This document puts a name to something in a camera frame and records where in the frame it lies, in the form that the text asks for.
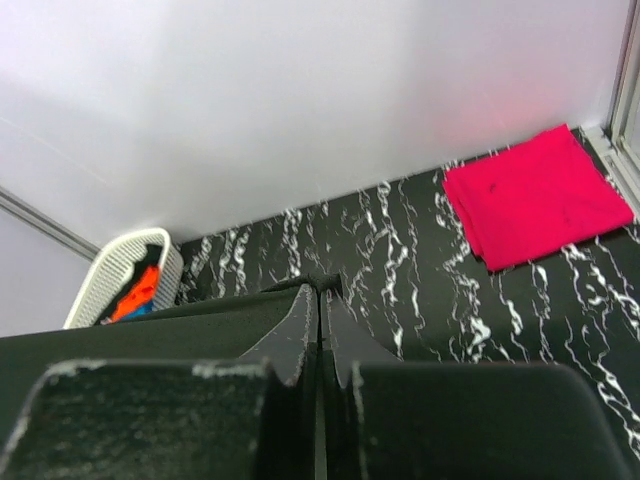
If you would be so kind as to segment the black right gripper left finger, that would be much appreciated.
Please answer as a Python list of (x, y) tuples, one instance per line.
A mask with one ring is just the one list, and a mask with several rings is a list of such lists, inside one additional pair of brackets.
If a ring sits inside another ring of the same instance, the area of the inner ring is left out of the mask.
[(310, 479), (316, 333), (226, 359), (69, 359), (1, 412), (5, 479)]

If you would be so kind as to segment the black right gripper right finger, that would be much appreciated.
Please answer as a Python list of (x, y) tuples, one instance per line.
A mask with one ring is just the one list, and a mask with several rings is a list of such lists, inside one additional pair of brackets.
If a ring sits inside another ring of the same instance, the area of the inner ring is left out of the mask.
[(635, 479), (574, 370), (406, 362), (321, 296), (330, 479)]

